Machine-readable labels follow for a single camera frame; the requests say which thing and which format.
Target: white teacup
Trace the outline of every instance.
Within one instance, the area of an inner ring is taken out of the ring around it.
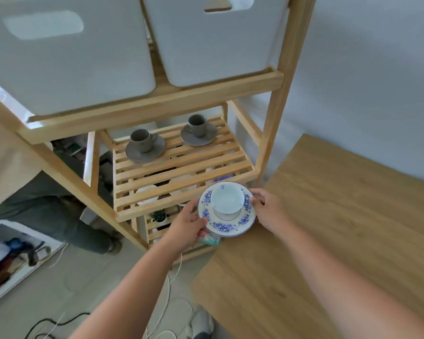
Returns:
[[[240,214],[245,203],[245,194],[238,183],[223,183],[212,191],[211,202],[216,216],[229,221]]]

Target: wooden table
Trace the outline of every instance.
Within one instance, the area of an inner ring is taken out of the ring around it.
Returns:
[[[424,182],[303,135],[266,189],[341,261],[424,318]],[[259,224],[192,284],[237,338],[341,338],[289,252]]]

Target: right hand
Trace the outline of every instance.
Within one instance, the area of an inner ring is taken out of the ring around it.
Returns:
[[[264,189],[250,189],[254,198],[250,199],[256,210],[259,222],[270,232],[281,235],[282,229],[290,221],[280,198]]]

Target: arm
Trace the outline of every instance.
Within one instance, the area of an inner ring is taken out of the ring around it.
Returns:
[[[292,222],[282,202],[264,189],[251,200],[261,224],[290,250],[303,277],[348,339],[424,339],[424,322],[349,269]]]
[[[71,339],[143,337],[171,265],[181,252],[205,235],[207,220],[191,214],[197,204],[198,200],[194,200],[184,207],[170,230],[138,261]]]

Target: white wall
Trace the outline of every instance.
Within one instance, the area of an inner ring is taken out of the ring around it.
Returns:
[[[241,102],[262,128],[269,94]],[[303,132],[424,179],[424,0],[317,0],[269,173]]]

